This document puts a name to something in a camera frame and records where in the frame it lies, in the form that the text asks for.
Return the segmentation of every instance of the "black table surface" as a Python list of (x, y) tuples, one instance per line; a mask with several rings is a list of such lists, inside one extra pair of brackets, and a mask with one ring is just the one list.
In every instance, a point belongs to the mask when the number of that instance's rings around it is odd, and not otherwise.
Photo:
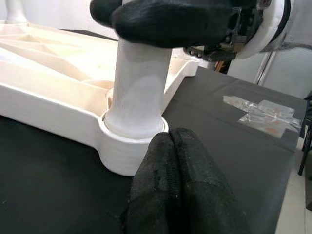
[[(185, 78), (163, 116), (192, 129), (226, 175), (253, 234), (274, 234), (299, 133), (281, 139), (237, 121), (223, 96), (295, 109), (305, 102), (203, 68)], [(131, 178), (109, 172), (95, 149), (0, 117), (0, 232), (119, 234)]]

